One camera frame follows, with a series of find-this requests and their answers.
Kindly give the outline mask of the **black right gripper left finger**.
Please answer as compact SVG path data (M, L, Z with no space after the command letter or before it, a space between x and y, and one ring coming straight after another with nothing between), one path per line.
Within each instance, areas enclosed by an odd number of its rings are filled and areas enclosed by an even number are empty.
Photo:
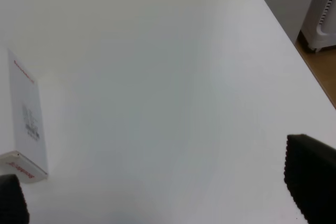
M1 223L29 223L26 200L15 174L1 175Z

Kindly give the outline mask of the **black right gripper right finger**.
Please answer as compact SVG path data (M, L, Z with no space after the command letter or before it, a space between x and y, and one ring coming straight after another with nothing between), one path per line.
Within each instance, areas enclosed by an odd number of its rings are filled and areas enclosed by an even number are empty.
M284 182L308 223L335 223L335 148L288 135Z

